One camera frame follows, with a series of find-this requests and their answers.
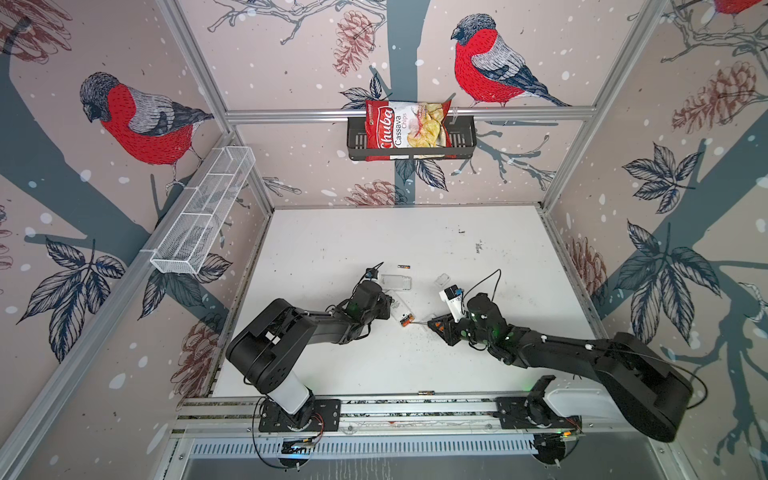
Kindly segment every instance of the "white table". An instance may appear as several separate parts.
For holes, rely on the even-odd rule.
[[[536,209],[525,206],[278,210],[234,334],[275,298],[324,310],[381,261],[380,273],[413,278],[412,290],[399,295],[416,321],[449,312],[433,283],[440,274],[466,290],[501,268],[495,302],[508,323],[594,338]],[[471,296],[490,294],[494,282]],[[528,390],[549,372],[506,366],[465,342],[450,347],[426,326],[380,319],[360,341],[307,346],[293,371],[315,394],[329,396]],[[257,395],[242,379],[225,360],[214,396]]]

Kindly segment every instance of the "red and white snack bag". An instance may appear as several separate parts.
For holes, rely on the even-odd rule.
[[[442,104],[410,101],[366,101],[368,148],[450,147],[451,140],[443,121],[451,101]],[[417,158],[440,157],[419,155]],[[397,160],[408,155],[367,157],[372,160]]]

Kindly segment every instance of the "black plastic shelf basket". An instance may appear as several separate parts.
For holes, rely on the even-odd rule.
[[[466,160],[472,158],[472,154],[475,153],[475,146],[478,143],[475,118],[471,115],[460,115],[456,117],[456,122],[451,123],[452,120],[453,117],[446,117],[444,121],[448,137],[451,139],[451,147],[368,148],[366,119],[363,117],[347,118],[346,146],[349,149],[349,159],[365,161],[367,157],[389,157],[395,155],[409,159],[429,155],[430,160]]]

